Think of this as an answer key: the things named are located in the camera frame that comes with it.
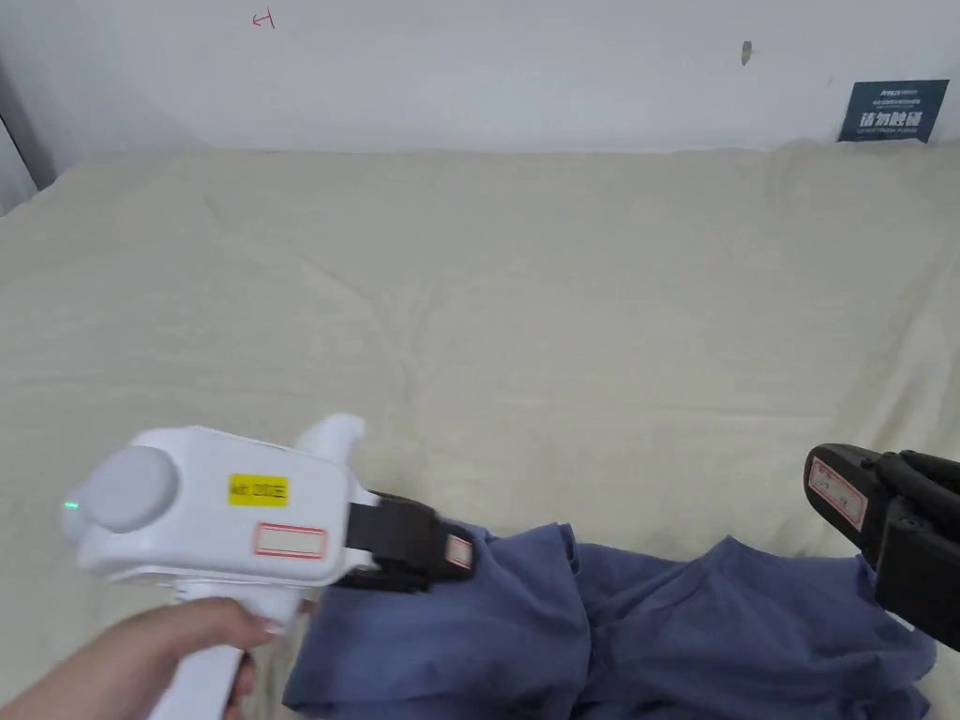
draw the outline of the round gray knob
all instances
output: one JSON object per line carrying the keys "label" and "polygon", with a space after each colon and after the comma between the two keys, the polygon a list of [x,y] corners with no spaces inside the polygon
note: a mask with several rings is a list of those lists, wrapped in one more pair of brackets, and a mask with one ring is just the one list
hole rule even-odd
{"label": "round gray knob", "polygon": [[79,493],[84,514],[113,533],[129,533],[167,512],[180,476],[163,450],[130,445],[100,465]]}

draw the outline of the mattress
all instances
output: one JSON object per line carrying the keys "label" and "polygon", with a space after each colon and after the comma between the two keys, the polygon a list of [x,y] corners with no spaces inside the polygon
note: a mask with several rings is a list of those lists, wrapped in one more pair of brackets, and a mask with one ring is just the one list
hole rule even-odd
{"label": "mattress", "polygon": [[[346,411],[365,485],[496,532],[852,554],[804,500],[812,446],[960,457],[957,187],[960,146],[912,143],[71,171],[0,220],[0,701],[164,598],[59,528],[149,427],[289,444]],[[943,649],[934,717],[958,682]]]}

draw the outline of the red-bordered label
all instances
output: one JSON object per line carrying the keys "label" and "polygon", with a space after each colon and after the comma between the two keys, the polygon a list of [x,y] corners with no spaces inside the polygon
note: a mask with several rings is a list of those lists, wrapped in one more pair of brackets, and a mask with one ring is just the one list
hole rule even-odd
{"label": "red-bordered label", "polygon": [[819,458],[814,458],[806,484],[857,531],[863,530],[863,519],[867,516],[867,497],[844,480],[836,470]]}
{"label": "red-bordered label", "polygon": [[326,530],[260,522],[253,532],[253,554],[270,558],[322,560],[326,557]]}
{"label": "red-bordered label", "polygon": [[473,565],[473,545],[455,535],[446,536],[446,560],[469,570]]}

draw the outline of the finger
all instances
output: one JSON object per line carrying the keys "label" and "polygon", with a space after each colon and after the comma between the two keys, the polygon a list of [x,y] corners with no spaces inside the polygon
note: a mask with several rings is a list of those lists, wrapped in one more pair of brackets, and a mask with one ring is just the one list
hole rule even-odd
{"label": "finger", "polygon": [[236,600],[209,597],[183,605],[159,608],[143,615],[153,631],[165,638],[178,658],[215,645],[250,650],[273,639],[270,621],[258,617]]}
{"label": "finger", "polygon": [[253,664],[253,658],[246,655],[240,663],[240,669],[237,670],[236,679],[233,681],[233,690],[230,693],[230,701],[239,702],[241,698],[253,693],[256,689],[256,667]]}

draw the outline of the yellow label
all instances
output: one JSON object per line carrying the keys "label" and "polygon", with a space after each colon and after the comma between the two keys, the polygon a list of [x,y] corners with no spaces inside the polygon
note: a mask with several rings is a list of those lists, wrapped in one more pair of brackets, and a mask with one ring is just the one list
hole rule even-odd
{"label": "yellow label", "polygon": [[272,475],[231,475],[230,505],[285,508],[290,502],[290,480]]}

